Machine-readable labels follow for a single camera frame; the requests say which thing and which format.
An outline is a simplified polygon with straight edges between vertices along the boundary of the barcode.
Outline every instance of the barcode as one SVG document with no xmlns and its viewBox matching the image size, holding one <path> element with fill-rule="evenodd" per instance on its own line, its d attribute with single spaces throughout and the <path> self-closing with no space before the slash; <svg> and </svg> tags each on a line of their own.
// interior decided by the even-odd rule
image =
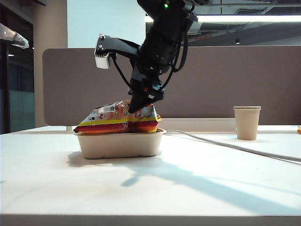
<svg viewBox="0 0 301 226">
<path fill-rule="evenodd" d="M 115 112 L 115 105 L 111 104 L 111 105 L 105 105 L 102 107 L 102 111 L 105 112 Z"/>
</svg>

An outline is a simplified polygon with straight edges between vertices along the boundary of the ceiling light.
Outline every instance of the ceiling light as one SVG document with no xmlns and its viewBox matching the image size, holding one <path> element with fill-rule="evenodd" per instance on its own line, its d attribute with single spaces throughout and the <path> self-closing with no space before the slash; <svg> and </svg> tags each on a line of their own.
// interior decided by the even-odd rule
<svg viewBox="0 0 301 226">
<path fill-rule="evenodd" d="M 220 23 L 220 22 L 301 22 L 301 16 L 245 16 L 245 15 L 204 15 L 198 16 L 201 23 Z"/>
</svg>

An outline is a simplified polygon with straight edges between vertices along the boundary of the chip bag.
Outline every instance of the chip bag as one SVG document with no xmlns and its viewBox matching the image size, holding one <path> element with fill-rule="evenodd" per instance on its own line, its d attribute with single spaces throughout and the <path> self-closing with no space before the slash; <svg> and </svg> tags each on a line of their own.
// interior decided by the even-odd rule
<svg viewBox="0 0 301 226">
<path fill-rule="evenodd" d="M 75 129 L 75 133 L 148 133 L 156 132 L 161 121 L 153 104 L 129 113 L 129 100 L 96 108 Z"/>
</svg>

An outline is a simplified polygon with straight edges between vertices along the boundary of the white cable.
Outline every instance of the white cable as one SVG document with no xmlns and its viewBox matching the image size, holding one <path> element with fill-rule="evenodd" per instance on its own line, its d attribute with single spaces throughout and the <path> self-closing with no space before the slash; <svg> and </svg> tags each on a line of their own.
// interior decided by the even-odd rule
<svg viewBox="0 0 301 226">
<path fill-rule="evenodd" d="M 194 136 L 194 135 L 192 135 L 190 133 L 186 133 L 184 131 L 180 131 L 180 130 L 176 130 L 176 129 L 172 129 L 172 130 L 168 130 L 167 131 L 167 133 L 170 133 L 170 132 L 183 133 L 183 134 L 185 134 L 187 136 L 190 136 L 190 137 L 193 137 L 195 139 L 202 140 L 202 141 L 214 144 L 214 145 L 220 145 L 220 146 L 224 146 L 224 147 L 229 147 L 229 148 L 237 149 L 237 150 L 244 151 L 244 152 L 250 152 L 250 153 L 254 153 L 254 154 L 263 155 L 263 156 L 270 157 L 270 158 L 285 159 L 285 160 L 290 160 L 290 161 L 301 161 L 301 158 L 296 158 L 296 157 L 291 157 L 291 156 L 286 156 L 286 155 L 280 155 L 280 154 L 272 154 L 272 153 L 267 153 L 267 152 L 260 152 L 260 151 L 256 151 L 256 150 L 253 150 L 253 149 L 250 149 L 250 148 L 246 148 L 246 147 L 241 147 L 241 146 L 237 146 L 237 145 L 226 144 L 226 143 L 223 143 L 223 142 L 218 142 L 218 141 L 209 140 L 209 139 L 202 138 L 202 137 L 197 137 L 197 136 Z"/>
</svg>

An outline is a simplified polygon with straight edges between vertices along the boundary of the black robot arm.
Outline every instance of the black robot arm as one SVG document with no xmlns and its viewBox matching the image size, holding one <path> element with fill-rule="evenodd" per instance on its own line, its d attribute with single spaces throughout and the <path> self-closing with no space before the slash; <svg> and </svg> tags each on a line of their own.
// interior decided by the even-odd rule
<svg viewBox="0 0 301 226">
<path fill-rule="evenodd" d="M 127 40 L 100 35 L 95 48 L 96 66 L 108 68 L 111 57 L 129 86 L 129 94 L 132 95 L 130 113 L 163 99 L 164 87 L 173 72 L 179 71 L 185 63 L 188 48 L 187 31 L 192 23 L 197 21 L 192 8 L 187 9 L 183 0 L 137 0 L 137 2 L 154 20 L 143 44 L 139 46 Z M 182 59 L 179 68 L 176 68 L 183 40 Z M 133 68 L 130 82 L 125 79 L 117 65 L 117 53 L 130 59 Z M 162 84 L 159 76 L 169 69 L 168 79 Z"/>
</svg>

